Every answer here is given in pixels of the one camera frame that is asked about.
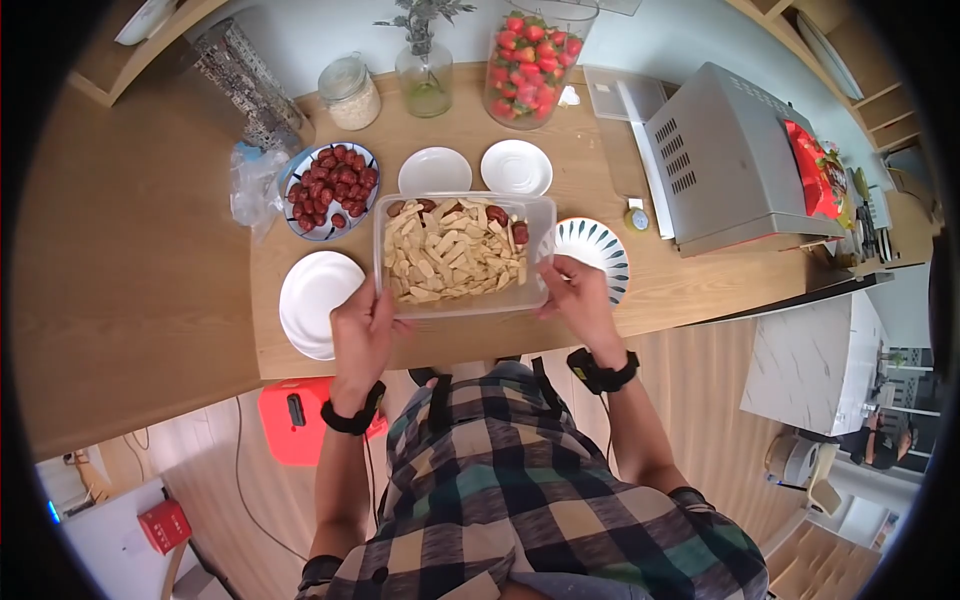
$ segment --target white dish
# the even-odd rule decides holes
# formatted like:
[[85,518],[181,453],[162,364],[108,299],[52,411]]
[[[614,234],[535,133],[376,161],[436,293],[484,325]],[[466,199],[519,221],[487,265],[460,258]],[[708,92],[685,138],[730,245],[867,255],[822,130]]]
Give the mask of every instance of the white dish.
[[507,139],[486,151],[480,175],[491,192],[542,196],[553,182],[553,165],[543,150],[530,142]]
[[333,360],[330,311],[363,283],[363,270],[339,252],[313,252],[300,259],[280,287],[280,325],[304,356]]
[[554,254],[572,256],[607,273],[610,304],[617,305],[627,293],[630,260],[627,251],[610,228],[586,217],[563,219],[557,224]]
[[113,41],[134,46],[153,36],[177,11],[177,0],[147,0]]
[[824,67],[824,70],[837,84],[840,91],[854,100],[863,100],[863,92],[857,85],[856,79],[853,78],[853,73],[847,68],[827,37],[803,11],[797,13],[797,29],[800,30],[800,37],[804,39],[804,42],[810,48],[810,52]]
[[396,184],[404,196],[466,192],[473,185],[473,171],[459,152],[435,146],[424,148],[407,158],[400,167]]

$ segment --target white saucer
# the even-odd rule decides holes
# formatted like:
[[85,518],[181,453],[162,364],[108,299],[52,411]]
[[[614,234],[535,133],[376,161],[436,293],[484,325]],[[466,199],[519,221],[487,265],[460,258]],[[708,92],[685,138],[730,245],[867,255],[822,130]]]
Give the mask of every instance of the white saucer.
[[490,146],[480,161],[480,174],[491,192],[505,194],[542,196],[553,182],[553,166],[543,150],[519,139]]
[[607,295],[616,306],[627,293],[630,261],[620,239],[606,225],[586,217],[563,219],[557,224],[554,254],[572,256],[607,273]]
[[280,325],[304,356],[333,360],[330,311],[363,283],[363,270],[339,252],[313,252],[287,273],[280,287]]
[[473,185],[473,171],[459,152],[435,146],[424,148],[407,158],[400,167],[396,184],[404,196],[467,192]]

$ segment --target blue and white bowl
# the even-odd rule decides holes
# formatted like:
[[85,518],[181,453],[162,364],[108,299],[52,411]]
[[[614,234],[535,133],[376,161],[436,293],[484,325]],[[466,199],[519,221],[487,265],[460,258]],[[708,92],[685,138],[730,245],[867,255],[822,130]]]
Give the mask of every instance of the blue and white bowl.
[[620,239],[610,228],[586,217],[564,219],[557,224],[554,254],[572,256],[607,273],[610,304],[617,305],[627,293],[630,260]]
[[[333,202],[330,204],[330,208],[326,213],[326,225],[321,228],[314,228],[311,231],[304,231],[303,228],[297,223],[297,219],[294,219],[294,206],[287,202],[287,194],[290,192],[290,188],[293,187],[294,183],[300,181],[300,175],[310,169],[310,164],[317,159],[317,155],[324,148],[333,148],[343,144],[347,146],[347,150],[355,150],[356,153],[362,156],[367,161],[367,166],[373,169],[376,169],[377,180],[376,185],[370,191],[370,197],[367,198],[367,209],[364,210],[363,214],[359,217],[353,219],[351,218],[345,210],[340,206],[340,203]],[[377,194],[380,191],[380,166],[376,162],[376,158],[373,157],[373,153],[360,144],[355,144],[353,142],[333,142],[332,144],[327,144],[321,146],[320,148],[313,149],[310,154],[306,155],[300,164],[298,164],[293,173],[290,176],[287,176],[286,181],[283,184],[281,190],[283,196],[283,216],[286,218],[287,225],[290,226],[290,229],[293,232],[302,237],[305,240],[310,240],[311,242],[329,242],[335,240],[339,237],[347,235],[353,228],[357,226],[364,218],[367,217],[367,214],[370,212],[371,206],[376,202]],[[342,229],[337,229],[331,223],[331,217],[335,214],[342,214],[344,218],[347,219],[347,226]]]

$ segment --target plaid shirt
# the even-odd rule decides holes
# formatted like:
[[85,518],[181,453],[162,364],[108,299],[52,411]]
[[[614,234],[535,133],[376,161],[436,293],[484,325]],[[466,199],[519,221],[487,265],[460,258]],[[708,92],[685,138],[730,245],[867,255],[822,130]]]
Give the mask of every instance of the plaid shirt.
[[667,496],[615,479],[569,411],[544,415],[536,379],[462,381],[449,403],[442,434],[429,432],[429,396],[391,426],[379,529],[343,561],[310,561],[299,600],[493,599],[532,571],[654,598],[764,596],[762,555],[736,524],[691,488]]

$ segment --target person in black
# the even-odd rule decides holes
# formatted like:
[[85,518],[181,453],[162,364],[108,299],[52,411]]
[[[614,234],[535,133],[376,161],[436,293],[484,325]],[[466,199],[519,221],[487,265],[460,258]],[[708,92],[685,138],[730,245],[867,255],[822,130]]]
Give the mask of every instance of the person in black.
[[912,422],[908,423],[906,430],[894,439],[877,430],[878,426],[883,426],[883,415],[878,412],[873,412],[859,431],[843,435],[840,449],[850,452],[850,460],[857,465],[866,463],[873,468],[886,470],[906,455],[917,437],[917,430]]

